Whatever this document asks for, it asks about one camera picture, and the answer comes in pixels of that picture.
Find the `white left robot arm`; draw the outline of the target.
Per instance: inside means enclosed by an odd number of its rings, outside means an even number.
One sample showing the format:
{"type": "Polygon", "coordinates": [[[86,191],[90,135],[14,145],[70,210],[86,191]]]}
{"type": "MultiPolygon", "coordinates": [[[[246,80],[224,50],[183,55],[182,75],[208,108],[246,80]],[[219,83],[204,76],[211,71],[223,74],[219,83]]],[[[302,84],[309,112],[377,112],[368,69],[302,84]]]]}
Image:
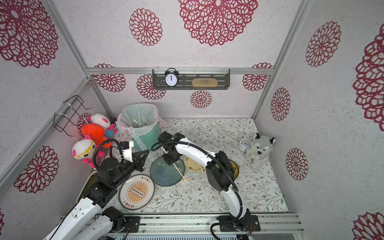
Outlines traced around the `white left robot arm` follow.
{"type": "Polygon", "coordinates": [[[86,195],[73,206],[66,217],[45,237],[47,240],[98,240],[110,231],[125,227],[124,214],[106,205],[118,192],[117,188],[130,178],[134,171],[142,172],[150,150],[133,152],[133,142],[115,139],[103,141],[95,150],[94,157],[107,143],[115,143],[120,160],[111,156],[101,164],[93,160],[98,173],[97,181],[86,195]]]}

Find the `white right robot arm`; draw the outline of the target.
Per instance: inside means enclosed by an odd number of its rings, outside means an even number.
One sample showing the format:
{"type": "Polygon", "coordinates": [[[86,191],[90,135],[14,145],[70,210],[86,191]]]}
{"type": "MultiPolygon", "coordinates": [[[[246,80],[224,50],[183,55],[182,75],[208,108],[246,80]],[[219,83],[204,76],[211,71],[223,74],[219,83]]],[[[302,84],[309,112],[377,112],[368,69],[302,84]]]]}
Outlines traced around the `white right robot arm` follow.
{"type": "Polygon", "coordinates": [[[169,165],[176,162],[181,156],[186,156],[197,162],[205,168],[211,187],[222,193],[230,210],[230,218],[225,222],[214,223],[210,226],[210,232],[216,240],[219,237],[214,233],[214,227],[231,225],[238,231],[247,229],[252,214],[242,201],[235,183],[235,170],[224,152],[210,152],[194,144],[180,133],[172,136],[167,132],[161,133],[158,141],[151,146],[152,152],[158,149],[164,151],[163,158],[169,165]]]}

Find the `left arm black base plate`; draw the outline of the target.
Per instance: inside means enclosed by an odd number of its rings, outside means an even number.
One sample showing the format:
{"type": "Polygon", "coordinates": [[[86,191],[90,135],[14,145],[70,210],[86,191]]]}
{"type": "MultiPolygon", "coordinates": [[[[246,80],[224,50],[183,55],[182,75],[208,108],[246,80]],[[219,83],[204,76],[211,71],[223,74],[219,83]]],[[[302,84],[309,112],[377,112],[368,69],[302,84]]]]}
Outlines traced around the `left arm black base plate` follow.
{"type": "Polygon", "coordinates": [[[137,216],[118,217],[113,220],[112,229],[109,233],[137,233],[139,231],[141,218],[137,216]]]}

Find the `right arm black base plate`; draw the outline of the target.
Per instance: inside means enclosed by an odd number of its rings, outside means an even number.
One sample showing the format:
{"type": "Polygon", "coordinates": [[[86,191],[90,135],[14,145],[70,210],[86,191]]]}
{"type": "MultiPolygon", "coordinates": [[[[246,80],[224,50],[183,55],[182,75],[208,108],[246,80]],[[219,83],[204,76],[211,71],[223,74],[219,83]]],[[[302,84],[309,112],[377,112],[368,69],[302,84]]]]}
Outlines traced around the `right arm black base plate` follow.
{"type": "Polygon", "coordinates": [[[217,217],[217,220],[220,224],[221,232],[260,232],[261,226],[259,223],[259,219],[256,215],[250,215],[248,220],[245,218],[240,218],[236,222],[230,224],[223,224],[224,222],[229,222],[234,217],[230,215],[223,215],[217,217]]]}

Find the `clear plastic chopstick wrapper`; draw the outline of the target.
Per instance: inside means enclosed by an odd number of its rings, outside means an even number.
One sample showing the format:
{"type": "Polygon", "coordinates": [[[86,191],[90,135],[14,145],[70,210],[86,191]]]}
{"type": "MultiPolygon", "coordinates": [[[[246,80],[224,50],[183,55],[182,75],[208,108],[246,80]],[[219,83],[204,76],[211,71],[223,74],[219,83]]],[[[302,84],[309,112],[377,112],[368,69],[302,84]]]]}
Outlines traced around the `clear plastic chopstick wrapper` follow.
{"type": "Polygon", "coordinates": [[[135,149],[137,151],[143,151],[147,149],[140,136],[137,135],[137,133],[135,132],[135,130],[131,130],[131,137],[132,140],[135,142],[135,149]]]}

